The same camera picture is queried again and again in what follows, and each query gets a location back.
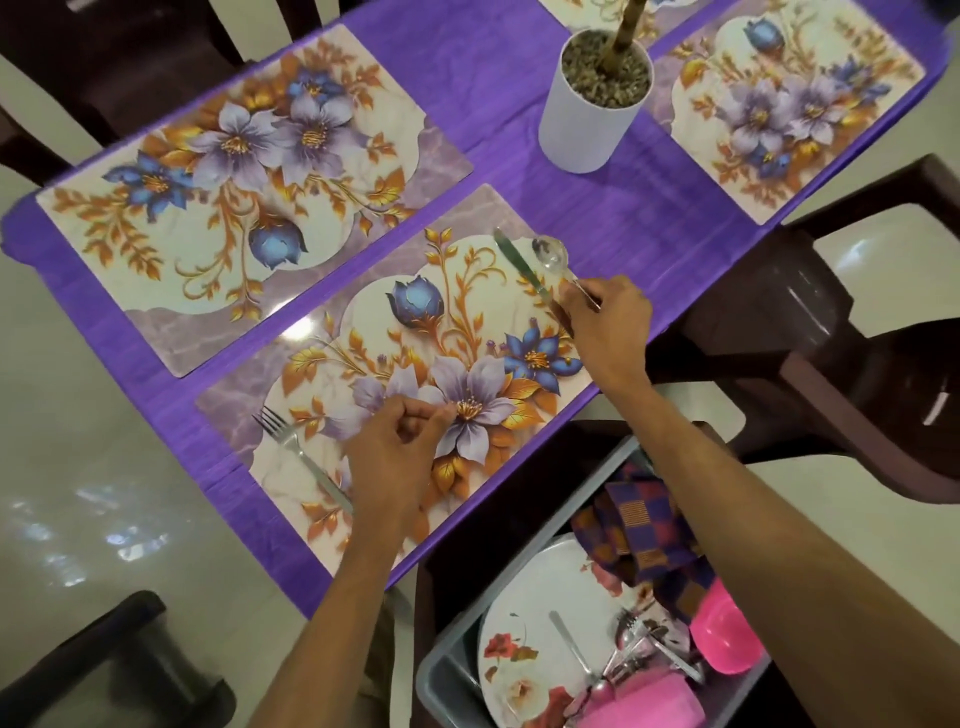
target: forearm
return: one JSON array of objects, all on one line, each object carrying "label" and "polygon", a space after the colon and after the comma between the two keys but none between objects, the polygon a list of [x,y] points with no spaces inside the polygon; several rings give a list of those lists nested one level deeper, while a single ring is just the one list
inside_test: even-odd
[{"label": "forearm", "polygon": [[283,661],[250,728],[347,725],[396,558],[389,542],[354,531],[324,601]]},{"label": "forearm", "polygon": [[611,399],[818,725],[957,718],[955,643],[652,387]]}]

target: hand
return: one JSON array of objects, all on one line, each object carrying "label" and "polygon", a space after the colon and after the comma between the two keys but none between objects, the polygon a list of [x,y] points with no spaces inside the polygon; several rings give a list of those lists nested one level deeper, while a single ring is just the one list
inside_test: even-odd
[{"label": "hand", "polygon": [[452,404],[390,397],[347,442],[354,537],[399,550],[430,483],[437,445],[456,416]]},{"label": "hand", "polygon": [[610,398],[649,386],[646,349],[653,306],[647,297],[626,276],[579,282],[601,303],[599,311],[590,308],[584,294],[566,280],[560,285],[560,300],[570,314],[576,332],[573,341],[593,381]]}]

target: fork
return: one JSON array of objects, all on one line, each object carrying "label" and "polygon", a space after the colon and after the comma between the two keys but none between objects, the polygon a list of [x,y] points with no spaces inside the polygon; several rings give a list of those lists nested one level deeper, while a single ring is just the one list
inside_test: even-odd
[{"label": "fork", "polygon": [[317,478],[320,487],[324,489],[326,494],[337,501],[337,505],[347,513],[353,513],[353,503],[350,502],[347,494],[340,490],[336,483],[330,479],[330,476],[326,474],[326,471],[303,451],[300,446],[300,438],[297,436],[297,430],[293,425],[266,404],[260,409],[259,415],[252,415],[252,417],[258,425],[263,427],[263,431],[274,438],[282,448],[290,450],[300,459],[307,470]]}]

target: white plant pot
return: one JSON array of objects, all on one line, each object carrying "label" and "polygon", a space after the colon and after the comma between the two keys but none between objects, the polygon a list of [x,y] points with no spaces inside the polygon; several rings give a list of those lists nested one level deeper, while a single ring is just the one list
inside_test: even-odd
[{"label": "white plant pot", "polygon": [[586,32],[580,31],[564,43],[540,120],[543,153],[565,172],[576,174],[592,172],[607,163],[654,87],[654,65],[646,49],[635,41],[635,50],[650,69],[650,89],[642,99],[625,109],[605,109],[574,91],[564,76],[564,51],[575,37]]}]

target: white plate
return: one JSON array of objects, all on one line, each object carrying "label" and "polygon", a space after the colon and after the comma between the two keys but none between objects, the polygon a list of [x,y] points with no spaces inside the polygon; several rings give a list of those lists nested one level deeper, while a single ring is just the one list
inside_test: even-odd
[{"label": "white plate", "polygon": [[[544,713],[555,716],[587,686],[549,612],[560,613],[588,664],[599,672],[614,650],[613,633],[623,609],[666,626],[664,641],[682,655],[689,650],[686,625],[670,618],[649,585],[628,587],[600,571],[573,534],[534,556],[493,602],[480,629],[480,685],[497,726],[520,728]],[[543,721],[553,722],[556,718]]]}]

